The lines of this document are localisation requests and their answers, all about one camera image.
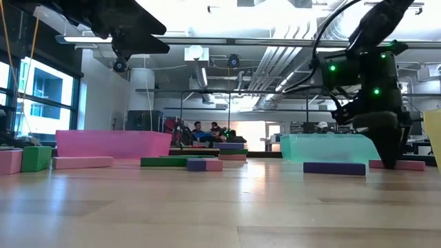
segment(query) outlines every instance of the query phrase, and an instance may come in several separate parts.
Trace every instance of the teal translucent block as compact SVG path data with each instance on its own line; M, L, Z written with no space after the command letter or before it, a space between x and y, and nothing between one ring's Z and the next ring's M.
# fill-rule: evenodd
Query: teal translucent block
M379 160L372 141L361 134L288 134L280 137L284 159L295 163Z

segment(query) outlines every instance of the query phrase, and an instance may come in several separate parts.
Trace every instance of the yellow block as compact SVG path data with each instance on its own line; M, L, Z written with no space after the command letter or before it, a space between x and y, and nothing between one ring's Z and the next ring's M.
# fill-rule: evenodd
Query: yellow block
M441 173L441 110L424 112L424 129L429 135L438 171Z

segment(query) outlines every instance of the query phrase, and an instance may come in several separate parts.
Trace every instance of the green foam block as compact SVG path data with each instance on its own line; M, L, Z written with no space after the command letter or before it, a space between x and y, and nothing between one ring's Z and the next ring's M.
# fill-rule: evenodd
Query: green foam block
M39 172L47 169L52 160L52 147L24 147L21 172Z
M248 149L220 149L222 155L248 155Z
M161 158L215 158L212 155L171 155L171 156L160 156Z
M185 157L141 158L141 167L185 167Z

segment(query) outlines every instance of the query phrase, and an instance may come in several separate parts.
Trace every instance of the pink foam block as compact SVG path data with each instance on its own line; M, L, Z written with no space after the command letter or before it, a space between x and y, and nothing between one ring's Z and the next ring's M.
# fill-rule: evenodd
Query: pink foam block
M54 169L83 169L110 167L113 165L112 157L83 157L83 158L66 158L56 157L52 159L52 167Z
M223 161L218 160L217 158L204 158L207 162L206 170L212 172L221 172L223 171Z
M0 151L0 176L21 171L23 150Z
M111 156L141 159L168 156L171 134L150 131L57 130L60 157Z
M384 169L382 161L369 161L369 168ZM397 161L395 169L424 171L426 170L426 163L423 161Z
M220 160L228 160L228 161L246 161L247 155L245 154L234 154L234 155L226 155L226 154L219 154Z

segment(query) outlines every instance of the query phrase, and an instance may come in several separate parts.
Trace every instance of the red block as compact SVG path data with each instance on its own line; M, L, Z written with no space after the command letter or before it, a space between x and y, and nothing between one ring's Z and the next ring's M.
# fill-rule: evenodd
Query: red block
M0 151L0 176L21 171L23 150Z
M384 169L382 161L369 161L369 168ZM395 169L424 171L426 170L426 163L423 161L397 161Z
M110 167L113 165L112 157L82 157L82 158L66 158L56 157L52 160L54 169L83 169Z
M226 154L219 154L220 160L227 160L227 161L246 161L247 155L245 154L235 154L235 155L226 155Z
M204 158L204 160L207 162L207 171L223 171L223 161L220 161L217 158Z

